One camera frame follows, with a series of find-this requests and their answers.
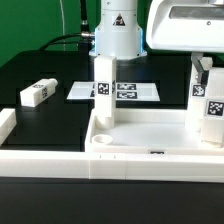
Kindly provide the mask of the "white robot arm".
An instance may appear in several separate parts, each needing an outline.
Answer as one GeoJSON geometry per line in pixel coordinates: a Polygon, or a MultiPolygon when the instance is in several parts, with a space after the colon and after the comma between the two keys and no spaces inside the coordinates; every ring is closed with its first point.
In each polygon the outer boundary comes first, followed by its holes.
{"type": "Polygon", "coordinates": [[[133,60],[146,55],[143,45],[192,54],[198,82],[204,53],[224,53],[224,0],[152,0],[147,28],[137,22],[138,0],[101,0],[92,57],[133,60]]]}

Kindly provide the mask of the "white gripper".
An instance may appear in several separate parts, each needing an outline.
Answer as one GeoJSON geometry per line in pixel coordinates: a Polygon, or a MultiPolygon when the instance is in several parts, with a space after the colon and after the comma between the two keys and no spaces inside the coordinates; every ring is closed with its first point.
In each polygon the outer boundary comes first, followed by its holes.
{"type": "Polygon", "coordinates": [[[151,49],[189,51],[198,84],[207,84],[200,52],[224,53],[224,0],[152,0],[146,32],[151,49]]]}

